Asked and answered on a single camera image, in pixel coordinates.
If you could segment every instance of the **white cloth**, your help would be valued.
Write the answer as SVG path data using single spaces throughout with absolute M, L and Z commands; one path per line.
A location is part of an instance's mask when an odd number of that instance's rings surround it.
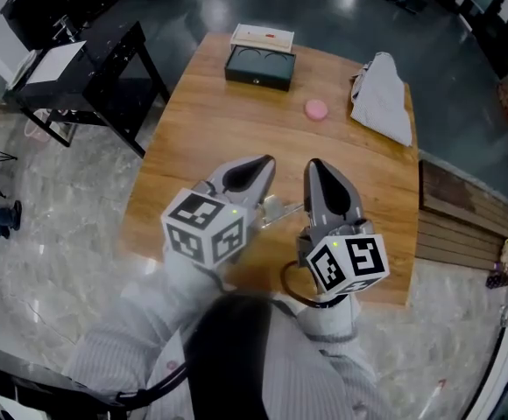
M 351 118 L 404 146 L 412 145 L 412 126 L 404 109 L 404 83 L 390 54 L 377 53 L 361 69 L 351 100 Z
M 165 258 L 162 271 L 130 284 L 103 321 L 81 338 L 65 375 L 103 393 L 133 392 L 151 387 L 182 363 L 182 345 L 222 286 L 215 274 L 198 271 L 179 255 L 167 252 Z M 262 387 L 268 418 L 393 418 L 356 344 L 358 305 L 352 300 L 346 297 L 328 310 L 306 308 L 298 322 L 273 307 Z M 187 381 L 130 417 L 174 418 L 194 420 Z

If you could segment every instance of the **pink round object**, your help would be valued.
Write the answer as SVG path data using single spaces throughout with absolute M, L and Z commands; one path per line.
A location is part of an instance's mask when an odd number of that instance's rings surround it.
M 305 104 L 305 113 L 311 120 L 319 122 L 320 120 L 324 120 L 324 118 L 326 118 L 326 115 L 328 114 L 328 106 L 322 100 L 309 100 L 307 101 L 307 104 Z

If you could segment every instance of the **black desk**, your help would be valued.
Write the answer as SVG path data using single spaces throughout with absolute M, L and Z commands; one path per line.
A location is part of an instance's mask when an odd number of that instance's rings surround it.
M 139 22 L 123 24 L 112 31 L 91 28 L 78 40 L 86 40 L 86 44 L 58 80 L 26 83 L 46 55 L 43 51 L 20 82 L 5 92 L 5 101 L 65 146 L 71 143 L 50 128 L 52 121 L 109 126 L 143 157 L 145 151 L 135 137 L 157 94 L 165 102 L 170 94 L 145 49 L 141 25 Z M 123 77 L 136 54 L 145 67 L 145 76 L 129 73 L 130 76 Z M 36 109 L 54 110 L 48 120 L 42 122 L 33 114 Z

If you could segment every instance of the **dark green case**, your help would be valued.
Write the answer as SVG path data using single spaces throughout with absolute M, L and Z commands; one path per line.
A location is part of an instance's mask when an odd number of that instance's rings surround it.
M 225 64 L 225 78 L 287 91 L 294 65 L 295 55 L 289 52 L 235 45 Z

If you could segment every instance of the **table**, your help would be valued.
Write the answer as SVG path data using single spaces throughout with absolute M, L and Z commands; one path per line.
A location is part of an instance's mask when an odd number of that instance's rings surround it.
M 289 92 L 227 82 L 223 66 L 229 35 L 208 34 L 171 96 L 133 188 L 120 234 L 121 246 L 161 259 L 159 216 L 182 187 L 206 178 L 218 165 L 271 154 L 277 172 L 269 194 L 301 202 L 303 171 L 322 158 L 358 189 L 366 216 L 382 234 L 391 275 L 358 293 L 363 301 L 404 305 L 412 276 L 418 222 L 418 150 L 409 88 L 406 110 L 413 145 L 406 148 L 349 118 L 351 76 L 361 67 L 348 59 L 295 46 Z M 306 100 L 328 104 L 323 122 L 303 112 Z M 279 271 L 296 258 L 295 238 L 307 224 L 297 212 L 261 232 L 243 252 L 228 279 L 239 286 L 280 291 Z M 310 295 L 308 269 L 291 270 L 290 285 Z
M 70 142 L 50 129 L 50 122 L 109 126 L 143 157 L 145 151 L 136 142 L 136 135 L 156 96 L 168 102 L 170 94 L 145 48 L 141 24 L 93 27 L 77 40 L 86 42 L 57 80 L 27 82 L 47 53 L 43 51 L 20 82 L 5 92 L 4 99 L 64 146 Z M 145 73 L 128 67 L 135 55 Z M 54 111 L 42 122 L 33 114 L 34 109 Z

